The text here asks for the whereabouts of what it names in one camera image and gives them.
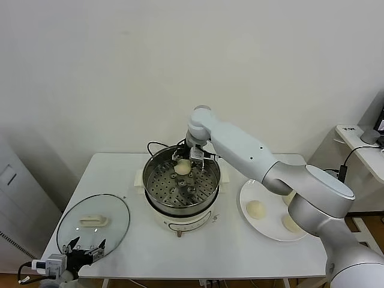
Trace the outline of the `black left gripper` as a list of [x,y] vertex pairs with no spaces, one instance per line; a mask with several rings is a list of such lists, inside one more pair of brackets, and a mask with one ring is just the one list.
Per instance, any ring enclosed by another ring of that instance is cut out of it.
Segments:
[[104,257],[104,249],[106,246],[106,239],[96,248],[89,251],[87,250],[74,250],[80,237],[72,239],[67,245],[62,246],[63,252],[67,253],[67,270],[79,272],[79,270],[85,265],[91,265],[93,261],[98,261]]

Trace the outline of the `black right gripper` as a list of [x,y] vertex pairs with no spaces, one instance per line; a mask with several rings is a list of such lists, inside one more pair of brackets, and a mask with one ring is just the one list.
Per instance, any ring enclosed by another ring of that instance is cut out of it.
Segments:
[[200,161],[192,160],[195,158],[195,151],[196,147],[194,145],[188,146],[186,143],[183,143],[181,145],[181,149],[177,149],[172,154],[172,161],[177,163],[179,160],[185,159],[190,161],[192,168],[198,167],[200,165]]

